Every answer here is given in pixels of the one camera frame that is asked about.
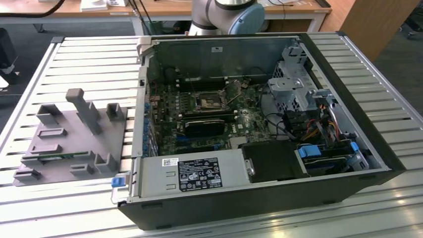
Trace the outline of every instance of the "blue latch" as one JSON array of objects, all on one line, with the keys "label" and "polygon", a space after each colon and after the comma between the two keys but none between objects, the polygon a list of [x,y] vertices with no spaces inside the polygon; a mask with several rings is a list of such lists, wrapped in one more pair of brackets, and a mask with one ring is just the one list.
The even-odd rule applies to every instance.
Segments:
[{"label": "blue latch", "polygon": [[112,178],[112,187],[124,187],[126,186],[126,177]]},{"label": "blue latch", "polygon": [[351,145],[351,148],[354,149],[354,151],[359,151],[359,147],[358,147],[358,144],[355,142],[351,142],[350,145]]},{"label": "blue latch", "polygon": [[150,103],[144,103],[144,111],[146,111],[146,112],[150,111]]},{"label": "blue latch", "polygon": [[302,158],[322,155],[321,149],[317,145],[306,145],[298,150],[298,152]]}]

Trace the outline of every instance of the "slotted metal table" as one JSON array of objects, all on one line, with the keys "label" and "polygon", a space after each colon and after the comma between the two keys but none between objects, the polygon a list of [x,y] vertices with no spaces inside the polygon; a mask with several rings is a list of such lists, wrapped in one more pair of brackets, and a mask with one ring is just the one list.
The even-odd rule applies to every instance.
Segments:
[{"label": "slotted metal table", "polygon": [[[131,167],[138,87],[136,36],[66,38],[52,43],[0,136],[0,234],[4,237],[422,237],[423,119],[350,39],[310,34],[409,171],[342,203],[191,227],[144,232],[111,202],[111,179],[14,187],[40,104],[66,102],[86,91],[96,108],[130,107],[120,171]],[[119,191],[126,196],[127,188]]]}]

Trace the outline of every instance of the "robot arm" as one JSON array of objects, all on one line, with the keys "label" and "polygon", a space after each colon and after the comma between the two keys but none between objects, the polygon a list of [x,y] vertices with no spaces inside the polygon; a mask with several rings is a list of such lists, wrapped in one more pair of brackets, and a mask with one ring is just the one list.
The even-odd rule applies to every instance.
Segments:
[{"label": "robot arm", "polygon": [[265,8],[257,0],[192,1],[190,35],[254,34],[265,22]]}]

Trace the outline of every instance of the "power supply label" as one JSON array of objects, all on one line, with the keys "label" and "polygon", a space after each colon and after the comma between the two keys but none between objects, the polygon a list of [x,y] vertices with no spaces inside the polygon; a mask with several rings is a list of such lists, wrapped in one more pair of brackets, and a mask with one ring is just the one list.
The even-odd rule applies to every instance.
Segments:
[{"label": "power supply label", "polygon": [[222,187],[218,158],[179,161],[179,190],[183,192]]}]

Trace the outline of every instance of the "motherboard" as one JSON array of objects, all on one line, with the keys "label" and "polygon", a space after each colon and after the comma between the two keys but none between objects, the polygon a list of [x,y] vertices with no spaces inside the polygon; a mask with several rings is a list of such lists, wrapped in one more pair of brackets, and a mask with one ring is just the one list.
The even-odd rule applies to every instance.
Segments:
[{"label": "motherboard", "polygon": [[262,84],[251,79],[182,78],[150,85],[159,155],[237,149],[273,135],[258,107]]}]

